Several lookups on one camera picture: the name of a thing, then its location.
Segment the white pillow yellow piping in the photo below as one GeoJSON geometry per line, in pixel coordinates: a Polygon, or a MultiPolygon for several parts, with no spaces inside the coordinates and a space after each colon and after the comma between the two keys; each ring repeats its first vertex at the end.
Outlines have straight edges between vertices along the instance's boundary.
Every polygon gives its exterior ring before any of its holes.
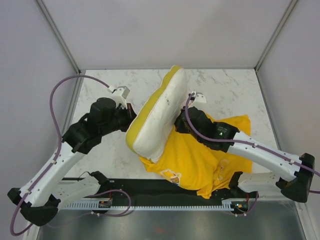
{"type": "Polygon", "coordinates": [[[127,146],[140,157],[157,163],[187,94],[186,71],[174,65],[130,124],[125,135],[127,146]]]}

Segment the yellow pillowcase with logo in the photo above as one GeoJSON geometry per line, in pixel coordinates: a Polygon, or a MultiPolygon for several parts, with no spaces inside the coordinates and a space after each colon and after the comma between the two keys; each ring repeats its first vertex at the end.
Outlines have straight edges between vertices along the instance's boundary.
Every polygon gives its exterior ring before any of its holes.
{"type": "Polygon", "coordinates": [[[223,151],[211,150],[193,136],[171,128],[158,162],[140,157],[147,172],[156,173],[183,189],[209,199],[215,190],[229,187],[235,172],[251,173],[251,160],[223,151]]]}

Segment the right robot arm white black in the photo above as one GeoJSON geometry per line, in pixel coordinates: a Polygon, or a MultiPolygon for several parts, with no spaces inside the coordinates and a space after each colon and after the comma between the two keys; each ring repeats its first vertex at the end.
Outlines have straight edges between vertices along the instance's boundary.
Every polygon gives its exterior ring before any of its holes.
{"type": "Polygon", "coordinates": [[[196,107],[183,108],[174,125],[178,133],[191,134],[211,150],[243,157],[269,170],[265,173],[236,171],[228,184],[233,197],[276,192],[298,203],[307,202],[315,174],[314,156],[308,153],[298,156],[266,146],[231,124],[212,121],[196,107]]]}

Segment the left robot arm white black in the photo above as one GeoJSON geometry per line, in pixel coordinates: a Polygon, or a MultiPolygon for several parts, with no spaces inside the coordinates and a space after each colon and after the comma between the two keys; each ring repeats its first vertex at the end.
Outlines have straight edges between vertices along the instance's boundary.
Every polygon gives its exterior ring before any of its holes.
{"type": "Polygon", "coordinates": [[[68,186],[60,181],[102,138],[116,131],[126,132],[136,117],[130,103],[123,105],[111,98],[99,98],[90,111],[72,124],[61,138],[61,145],[42,169],[21,188],[12,188],[9,199],[22,216],[36,226],[49,223],[65,206],[88,196],[105,197],[109,179],[100,171],[68,186]]]}

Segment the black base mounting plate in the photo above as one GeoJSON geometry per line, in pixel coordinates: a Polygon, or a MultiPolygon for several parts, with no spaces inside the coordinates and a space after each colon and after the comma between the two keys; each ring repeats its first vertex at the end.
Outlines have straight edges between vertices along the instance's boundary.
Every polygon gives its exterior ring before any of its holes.
{"type": "Polygon", "coordinates": [[[164,179],[125,179],[110,178],[98,193],[108,190],[123,190],[131,198],[133,207],[192,207],[218,206],[223,200],[240,198],[254,199],[255,192],[234,194],[227,188],[215,190],[205,199],[196,190],[186,190],[164,179]]]}

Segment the aluminium front frame rail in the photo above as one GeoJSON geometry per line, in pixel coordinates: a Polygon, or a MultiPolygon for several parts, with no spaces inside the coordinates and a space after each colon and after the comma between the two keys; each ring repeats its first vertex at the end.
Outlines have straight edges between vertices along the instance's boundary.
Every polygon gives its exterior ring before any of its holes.
{"type": "Polygon", "coordinates": [[[258,197],[259,201],[291,201],[291,199],[283,195],[262,195],[258,197]]]}

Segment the left aluminium corner post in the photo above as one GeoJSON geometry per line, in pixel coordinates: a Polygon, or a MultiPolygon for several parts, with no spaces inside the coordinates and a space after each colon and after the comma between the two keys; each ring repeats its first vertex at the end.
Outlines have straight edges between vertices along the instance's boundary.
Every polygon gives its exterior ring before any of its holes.
{"type": "Polygon", "coordinates": [[[68,62],[70,63],[72,69],[74,70],[76,75],[81,73],[81,69],[77,64],[75,58],[73,57],[70,48],[68,47],[64,37],[61,34],[53,16],[51,15],[48,7],[45,4],[44,0],[34,0],[34,3],[38,7],[39,11],[41,12],[44,20],[46,21],[47,25],[49,26],[51,32],[53,33],[58,45],[62,49],[64,55],[66,56],[68,62]]]}

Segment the aluminium corner post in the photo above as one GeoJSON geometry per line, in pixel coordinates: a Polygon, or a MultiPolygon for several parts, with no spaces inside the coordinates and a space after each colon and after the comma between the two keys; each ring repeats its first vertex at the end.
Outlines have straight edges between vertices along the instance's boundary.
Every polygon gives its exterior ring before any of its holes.
{"type": "Polygon", "coordinates": [[[300,1],[299,0],[291,0],[286,7],[283,15],[281,16],[278,24],[276,25],[276,28],[274,29],[271,37],[269,38],[264,50],[262,51],[255,67],[254,71],[255,73],[258,73],[260,68],[262,67],[263,63],[265,62],[267,56],[269,55],[270,51],[272,50],[275,42],[277,41],[278,37],[280,36],[282,30],[284,29],[285,25],[289,21],[293,11],[295,10],[296,6],[298,5],[300,1]]]}
{"type": "Polygon", "coordinates": [[[64,37],[61,34],[53,16],[51,15],[48,7],[45,4],[44,0],[34,0],[34,3],[38,7],[39,11],[41,12],[44,20],[46,21],[47,25],[49,26],[51,32],[53,33],[58,45],[62,49],[64,55],[66,56],[68,62],[70,63],[72,69],[74,70],[76,75],[81,73],[81,69],[77,64],[75,58],[73,57],[70,48],[68,47],[64,37]]]}

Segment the right aluminium corner post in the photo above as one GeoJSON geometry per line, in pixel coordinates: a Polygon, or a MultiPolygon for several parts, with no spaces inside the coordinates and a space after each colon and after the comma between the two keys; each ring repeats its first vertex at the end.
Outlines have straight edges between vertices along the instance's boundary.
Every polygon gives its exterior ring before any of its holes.
{"type": "Polygon", "coordinates": [[[260,68],[262,67],[263,63],[265,62],[267,56],[269,55],[270,51],[272,50],[275,42],[277,41],[278,37],[280,36],[282,30],[284,29],[285,25],[289,21],[293,11],[295,10],[296,6],[298,5],[300,1],[299,0],[291,0],[286,7],[283,15],[281,16],[278,24],[276,25],[276,28],[274,29],[271,37],[269,38],[264,50],[262,51],[255,67],[254,71],[255,73],[258,73],[260,68]]]}

